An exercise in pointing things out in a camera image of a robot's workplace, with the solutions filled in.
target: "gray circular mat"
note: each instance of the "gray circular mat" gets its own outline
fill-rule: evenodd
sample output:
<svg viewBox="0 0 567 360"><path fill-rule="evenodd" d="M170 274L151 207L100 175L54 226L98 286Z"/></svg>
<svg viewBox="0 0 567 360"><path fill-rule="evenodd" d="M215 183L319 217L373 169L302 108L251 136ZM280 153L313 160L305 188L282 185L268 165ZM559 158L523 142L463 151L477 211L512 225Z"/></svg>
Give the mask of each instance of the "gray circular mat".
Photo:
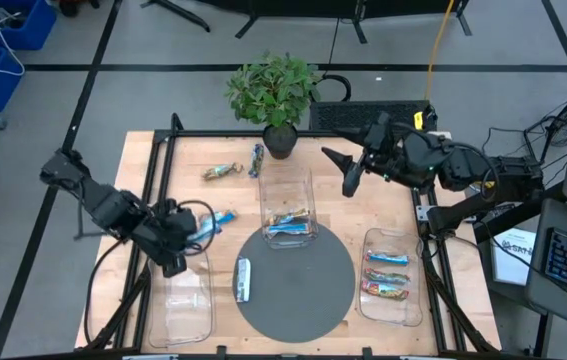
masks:
<svg viewBox="0 0 567 360"><path fill-rule="evenodd" d="M261 334L290 343L311 341L347 314L354 297L354 265L336 235L319 228L318 238L303 248L273 250L260 230L243 245L239 256L252 265L250 301L237 305ZM236 285L236 267L234 274Z"/></svg>

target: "clear plastic bin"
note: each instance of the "clear plastic bin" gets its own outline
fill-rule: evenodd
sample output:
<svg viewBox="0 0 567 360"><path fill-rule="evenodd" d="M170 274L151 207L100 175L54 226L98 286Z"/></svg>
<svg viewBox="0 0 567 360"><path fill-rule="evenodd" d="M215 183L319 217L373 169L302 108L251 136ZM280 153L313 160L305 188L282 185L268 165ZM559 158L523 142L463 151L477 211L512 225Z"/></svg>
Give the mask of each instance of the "clear plastic bin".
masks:
<svg viewBox="0 0 567 360"><path fill-rule="evenodd" d="M259 176L261 199L261 229L263 238L274 249L307 246L318 236L312 173L309 169L290 165L272 164L263 169ZM273 219L294 226L306 233L291 235L272 232Z"/></svg>
<svg viewBox="0 0 567 360"><path fill-rule="evenodd" d="M214 297L207 253L188 256L187 270L169 279L152 269L149 343L169 348L207 339L214 330Z"/></svg>
<svg viewBox="0 0 567 360"><path fill-rule="evenodd" d="M420 257L417 253L419 239L411 234L398 230L370 229L365 234L365 241L361 252L361 271L357 296L358 308L362 316L397 325L418 326L423 320L420 304ZM394 265L380 261L367 261L365 255L368 250L373 252L388 252L393 255L407 255L408 265ZM372 268L384 273L397 273L407 275L410 281L405 285L388 284L397 289L409 291L405 300L394 300L371 295L361 289L365 277L365 269Z"/></svg>

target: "yellow cable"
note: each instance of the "yellow cable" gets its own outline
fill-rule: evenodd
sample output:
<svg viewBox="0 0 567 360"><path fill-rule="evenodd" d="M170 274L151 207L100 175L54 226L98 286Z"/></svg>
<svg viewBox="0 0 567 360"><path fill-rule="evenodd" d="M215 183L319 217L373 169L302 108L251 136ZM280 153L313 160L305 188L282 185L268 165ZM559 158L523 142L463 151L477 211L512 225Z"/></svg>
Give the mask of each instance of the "yellow cable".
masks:
<svg viewBox="0 0 567 360"><path fill-rule="evenodd" d="M434 67L434 61L436 60L436 52L439 49L439 42L445 31L445 25L447 24L447 19L450 17L452 12L452 5L454 5L454 0L450 0L447 5L447 10L445 10L445 16L443 17L443 22L439 28L439 33L436 35L436 41L434 41L434 47L432 48L432 55L430 55L430 64L427 67L427 86L425 87L425 100L430 100L430 90L432 90L432 67Z"/></svg>

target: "gray floor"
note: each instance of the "gray floor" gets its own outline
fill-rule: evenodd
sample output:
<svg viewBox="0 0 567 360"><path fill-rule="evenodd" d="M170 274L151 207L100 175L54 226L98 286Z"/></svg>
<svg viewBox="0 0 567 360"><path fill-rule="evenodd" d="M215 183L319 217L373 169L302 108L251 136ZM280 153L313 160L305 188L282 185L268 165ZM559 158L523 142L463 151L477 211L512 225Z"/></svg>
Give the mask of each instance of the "gray floor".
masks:
<svg viewBox="0 0 567 360"><path fill-rule="evenodd" d="M90 64L113 0L101 2L99 10L83 7L76 19L59 17L45 48L19 52L21 59L27 64ZM289 51L309 62L328 62L334 20L261 18L238 40L233 34L246 16L191 1L176 2L205 18L212 33L157 6L141 9L139 2L124 0L103 63L241 63L266 49ZM552 3L567 33L567 0ZM474 35L466 37L458 21L450 20L439 63L567 65L540 0L471 0L466 17ZM441 18L366 20L362 27L368 45L358 43L351 25L341 24L333 62L425 64ZM425 87L424 72L338 73L352 83L353 100L420 99ZM86 75L31 71L4 111L9 125L0 131L0 315L45 193L38 170L62 143ZM227 72L100 72L75 148L83 153L95 178L113 182L125 133L165 128L174 111L189 129L254 128L236 122L222 97L228 76ZM320 88L325 100L341 95L331 84ZM436 73L432 90L439 128L474 145L481 145L489 126L525 128L565 100L567 72ZM516 134L497 133L487 150L506 153L520 144ZM565 151L553 148L548 159ZM548 168L546 176L561 165ZM75 205L63 194L56 199L4 356L72 349L97 248L89 239L72 241ZM538 316L498 295L492 302L504 348L517 352L532 345ZM555 322L549 355L567 358L567 322Z"/></svg>

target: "green plant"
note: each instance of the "green plant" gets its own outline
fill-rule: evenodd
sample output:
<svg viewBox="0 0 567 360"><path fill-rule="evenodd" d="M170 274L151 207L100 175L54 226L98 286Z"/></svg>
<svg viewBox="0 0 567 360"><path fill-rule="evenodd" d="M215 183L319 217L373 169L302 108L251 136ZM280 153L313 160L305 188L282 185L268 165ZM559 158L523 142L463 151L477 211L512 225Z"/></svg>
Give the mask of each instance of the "green plant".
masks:
<svg viewBox="0 0 567 360"><path fill-rule="evenodd" d="M279 57L265 53L262 59L260 64L243 65L227 82L225 96L236 120L274 127L299 124L310 104L310 94L320 101L315 86L320 76L313 74L318 67L289 54Z"/></svg>

